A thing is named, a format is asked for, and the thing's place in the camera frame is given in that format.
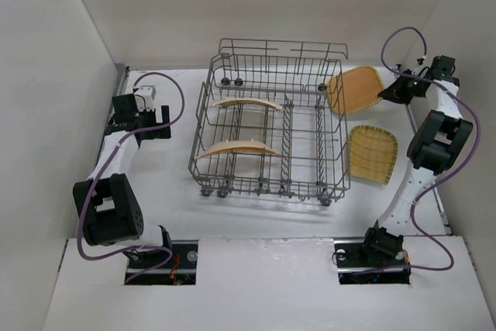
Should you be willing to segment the orange square woven plate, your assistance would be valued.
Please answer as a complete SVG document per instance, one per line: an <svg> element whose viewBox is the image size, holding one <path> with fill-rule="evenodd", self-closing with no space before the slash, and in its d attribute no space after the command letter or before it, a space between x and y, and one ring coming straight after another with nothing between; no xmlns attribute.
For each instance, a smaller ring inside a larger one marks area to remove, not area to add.
<svg viewBox="0 0 496 331"><path fill-rule="evenodd" d="M359 66L332 77L327 84L329 107L336 115L351 114L376 105L384 90L378 71Z"/></svg>

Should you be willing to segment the yellow rectangular bamboo mat plate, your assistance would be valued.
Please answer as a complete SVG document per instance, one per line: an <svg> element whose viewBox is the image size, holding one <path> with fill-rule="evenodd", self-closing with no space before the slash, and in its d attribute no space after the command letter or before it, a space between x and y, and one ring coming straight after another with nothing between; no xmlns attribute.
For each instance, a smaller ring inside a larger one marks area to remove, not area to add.
<svg viewBox="0 0 496 331"><path fill-rule="evenodd" d="M259 99L259 98L225 98L221 100L216 100L214 101L210 106L211 107L219 107L221 109L226 109L231 106L235 105L258 105L258 106L264 106L268 107L270 109L276 110L276 111L282 111L283 106L276 103L276 102L271 102L265 99Z"/></svg>

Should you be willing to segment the orange fish-shaped woven plate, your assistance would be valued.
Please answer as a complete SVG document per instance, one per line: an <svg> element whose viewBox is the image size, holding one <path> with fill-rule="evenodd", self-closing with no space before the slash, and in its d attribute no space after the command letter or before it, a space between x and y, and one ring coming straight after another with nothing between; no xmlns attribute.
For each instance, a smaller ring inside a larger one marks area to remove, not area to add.
<svg viewBox="0 0 496 331"><path fill-rule="evenodd" d="M255 140L226 140L214 143L203 154L195 157L199 160L224 153L260 153L282 157L281 152L271 149L267 144Z"/></svg>

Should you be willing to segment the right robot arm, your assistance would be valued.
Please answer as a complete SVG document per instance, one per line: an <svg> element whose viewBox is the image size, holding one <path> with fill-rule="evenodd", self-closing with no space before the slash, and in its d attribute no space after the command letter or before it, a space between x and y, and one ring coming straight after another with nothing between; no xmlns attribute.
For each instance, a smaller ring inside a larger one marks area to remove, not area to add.
<svg viewBox="0 0 496 331"><path fill-rule="evenodd" d="M430 66L404 71L378 94L384 100L405 105L413 98L426 98L430 111L408 145L407 171L399 189L386 211L367 230L364 253L395 257L400 252L417 197L454 165L474 129L456 102L460 82L453 76L455 70L452 57L434 57Z"/></svg>

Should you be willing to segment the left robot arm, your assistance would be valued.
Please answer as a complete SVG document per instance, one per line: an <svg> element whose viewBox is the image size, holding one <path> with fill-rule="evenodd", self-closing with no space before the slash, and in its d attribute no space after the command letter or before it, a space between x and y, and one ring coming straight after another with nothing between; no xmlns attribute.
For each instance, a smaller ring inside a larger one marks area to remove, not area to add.
<svg viewBox="0 0 496 331"><path fill-rule="evenodd" d="M114 96L112 105L114 113L104 131L97 165L86 180L75 183L73 187L78 214L81 214L86 198L90 198L82 224L82 236L92 247L137 241L145 233L142 210L127 172L143 141L171 138L169 127L137 134L133 132L162 126L171 120L169 107L162 105L160 114L163 121L157 121L157 109L151 95Z"/></svg>

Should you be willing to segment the green-rimmed bamboo woven plate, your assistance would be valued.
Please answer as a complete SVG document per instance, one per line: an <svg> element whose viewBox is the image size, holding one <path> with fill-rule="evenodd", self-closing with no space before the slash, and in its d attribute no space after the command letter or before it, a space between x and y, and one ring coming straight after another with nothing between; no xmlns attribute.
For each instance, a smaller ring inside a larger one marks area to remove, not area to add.
<svg viewBox="0 0 496 331"><path fill-rule="evenodd" d="M348 153L353 177L388 185L398 158L398 141L386 129L359 125L350 131Z"/></svg>

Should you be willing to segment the aluminium rail left side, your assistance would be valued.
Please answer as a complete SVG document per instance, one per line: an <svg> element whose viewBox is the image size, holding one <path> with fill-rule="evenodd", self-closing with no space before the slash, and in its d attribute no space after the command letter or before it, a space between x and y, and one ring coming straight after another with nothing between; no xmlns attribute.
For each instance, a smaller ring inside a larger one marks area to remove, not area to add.
<svg viewBox="0 0 496 331"><path fill-rule="evenodd" d="M124 80L129 75L129 68L124 64L117 64L116 67L118 72L117 83L112 94L110 112L104 129L104 138L100 149L100 155L103 156L101 159L103 163L105 163L108 158L103 154L106 136L110 134L116 135L119 131L119 125L115 119L115 97L121 95L120 91L123 89ZM97 212L96 207L101 205L106 198L112 198L112 190L114 187L116 186L118 189L118 187L126 181L126 179L122 174L114 174L114 181L112 181L112 176L102 175L102 177L95 184L93 191L90 191L93 181L94 180L92 178L89 178L86 181L76 183L73 187L73 197L79 222L83 222L82 225L77 225L77 237L82 239L85 237L85 233L96 233L99 226L103 226L105 213Z"/></svg>

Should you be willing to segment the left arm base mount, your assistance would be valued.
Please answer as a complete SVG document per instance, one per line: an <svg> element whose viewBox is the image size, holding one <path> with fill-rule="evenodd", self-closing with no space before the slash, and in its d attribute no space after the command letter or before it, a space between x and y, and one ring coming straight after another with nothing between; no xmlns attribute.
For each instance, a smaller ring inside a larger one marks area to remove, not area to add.
<svg viewBox="0 0 496 331"><path fill-rule="evenodd" d="M175 240L172 257L161 250L127 253L125 285L195 285L198 264L198 241Z"/></svg>

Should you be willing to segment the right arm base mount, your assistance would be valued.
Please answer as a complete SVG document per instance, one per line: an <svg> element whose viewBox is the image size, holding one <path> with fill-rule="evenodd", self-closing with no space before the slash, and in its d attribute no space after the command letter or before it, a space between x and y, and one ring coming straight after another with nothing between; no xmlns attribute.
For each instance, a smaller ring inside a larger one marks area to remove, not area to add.
<svg viewBox="0 0 496 331"><path fill-rule="evenodd" d="M404 250L391 257L375 251L365 252L361 240L335 240L332 262L342 285L410 284L409 255Z"/></svg>

